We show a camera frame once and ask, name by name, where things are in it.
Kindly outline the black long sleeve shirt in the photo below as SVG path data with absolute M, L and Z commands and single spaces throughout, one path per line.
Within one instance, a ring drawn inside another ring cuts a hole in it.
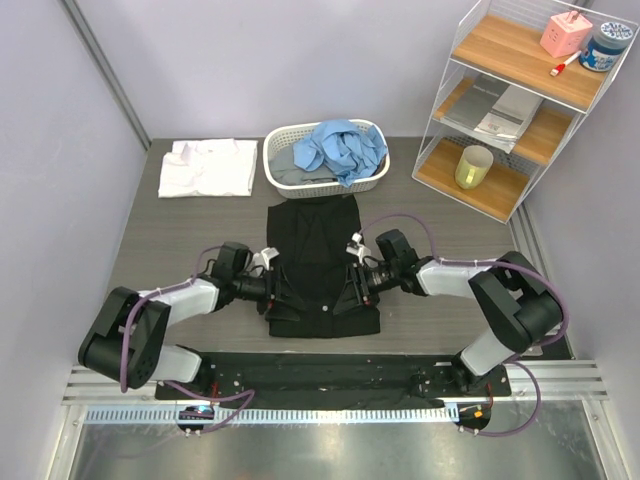
M 361 229 L 352 195 L 287 200 L 268 208 L 266 242 L 278 250 L 294 290 L 305 307 L 299 322 L 268 322 L 269 335 L 280 338 L 345 338 L 378 334 L 380 312 L 375 306 L 333 315 L 351 263 L 346 252 Z

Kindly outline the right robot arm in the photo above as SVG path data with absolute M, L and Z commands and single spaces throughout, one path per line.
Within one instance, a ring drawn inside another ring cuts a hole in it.
M 473 261 L 419 257 L 397 229 L 378 236 L 376 244 L 382 258 L 371 266 L 361 233 L 347 243 L 346 252 L 356 261 L 347 267 L 334 312 L 373 306 L 379 293 L 395 288 L 421 297 L 475 300 L 487 329 L 451 359 L 451 380 L 462 394 L 477 393 L 498 366 L 542 344 L 568 317 L 552 285 L 518 252 Z

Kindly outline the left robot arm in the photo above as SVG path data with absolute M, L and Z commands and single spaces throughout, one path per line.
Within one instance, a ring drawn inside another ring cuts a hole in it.
M 185 281 L 152 290 L 113 289 L 78 350 L 80 365 L 119 383 L 123 392 L 149 381 L 174 381 L 190 398 L 205 397 L 213 375 L 195 350 L 165 343 L 167 329 L 217 312 L 235 300 L 254 302 L 267 320 L 298 321 L 305 311 L 279 264 L 279 252 L 238 242 L 210 247 Z

